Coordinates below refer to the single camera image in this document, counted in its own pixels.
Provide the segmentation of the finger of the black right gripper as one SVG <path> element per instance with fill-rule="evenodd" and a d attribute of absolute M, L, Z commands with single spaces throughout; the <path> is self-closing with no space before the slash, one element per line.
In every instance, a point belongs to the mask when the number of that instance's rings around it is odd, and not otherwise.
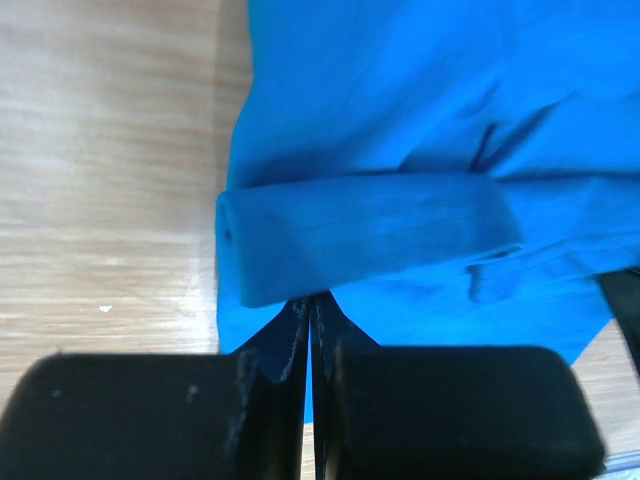
<path fill-rule="evenodd" d="M 624 336 L 636 375 L 640 367 L 640 280 L 639 269 L 599 276 L 600 288 Z"/>

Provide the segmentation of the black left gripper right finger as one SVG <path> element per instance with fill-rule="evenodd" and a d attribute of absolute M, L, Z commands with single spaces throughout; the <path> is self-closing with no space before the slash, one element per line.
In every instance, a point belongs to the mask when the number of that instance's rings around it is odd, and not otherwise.
<path fill-rule="evenodd" d="M 606 448 L 564 359 L 532 346 L 377 344 L 310 313 L 320 479 L 592 479 Z"/>

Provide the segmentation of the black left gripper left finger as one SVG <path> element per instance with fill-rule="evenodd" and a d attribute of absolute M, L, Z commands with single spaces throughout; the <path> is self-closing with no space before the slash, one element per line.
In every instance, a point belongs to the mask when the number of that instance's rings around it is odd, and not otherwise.
<path fill-rule="evenodd" d="M 5 479 L 296 479 L 308 304 L 230 354 L 58 353 L 1 417 Z"/>

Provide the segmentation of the blue t shirt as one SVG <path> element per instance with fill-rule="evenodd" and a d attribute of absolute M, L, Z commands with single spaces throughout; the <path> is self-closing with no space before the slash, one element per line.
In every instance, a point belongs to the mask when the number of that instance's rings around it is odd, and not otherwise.
<path fill-rule="evenodd" d="M 331 291 L 387 345 L 576 361 L 639 263 L 635 1 L 252 1 L 216 209 L 237 348 Z"/>

